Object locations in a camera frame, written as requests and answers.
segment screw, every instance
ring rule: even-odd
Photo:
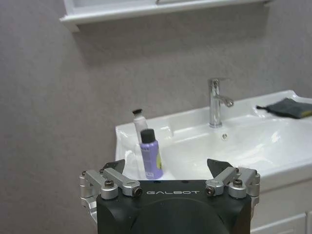
[[[235,180],[233,180],[233,185],[236,187],[242,187],[243,181],[241,179],[235,179]]]
[[[111,179],[105,181],[104,186],[106,188],[112,188],[114,186],[114,182]]]
[[[139,197],[142,195],[142,193],[143,193],[143,190],[141,189],[141,187],[136,187],[132,190],[132,195],[134,197]]]
[[[206,194],[207,196],[213,196],[215,194],[215,189],[211,187],[206,188]]]

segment gray cloth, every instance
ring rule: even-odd
[[[266,107],[257,106],[256,108],[281,117],[304,118],[312,115],[312,104],[296,102],[290,98]]]

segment tube cap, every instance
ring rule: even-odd
[[[141,114],[141,113],[142,113],[142,109],[133,110],[132,113],[133,113],[134,115]]]
[[[141,131],[142,143],[148,144],[156,141],[154,129],[148,128]]]

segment chrome faucet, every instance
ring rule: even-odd
[[[210,122],[209,125],[212,128],[219,128],[222,126],[220,102],[223,102],[225,106],[232,107],[234,101],[229,97],[220,95],[219,83],[226,78],[212,78],[208,80],[209,85],[209,97],[210,97]]]

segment bathroom sink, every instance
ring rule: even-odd
[[[221,107],[221,128],[209,127],[209,108],[147,121],[160,144],[164,175],[160,179],[210,179],[207,159],[227,161],[261,174],[261,191],[312,177],[312,117],[276,117],[256,105],[284,98],[312,103],[294,91],[236,101]],[[132,123],[116,127],[116,160],[126,159],[124,175],[146,179],[137,134]]]
[[[269,173],[293,160],[311,158],[312,125],[289,119],[268,119],[252,124],[236,123],[205,136],[181,140],[162,149],[162,159],[173,177],[207,179],[207,158],[227,161],[236,167]]]

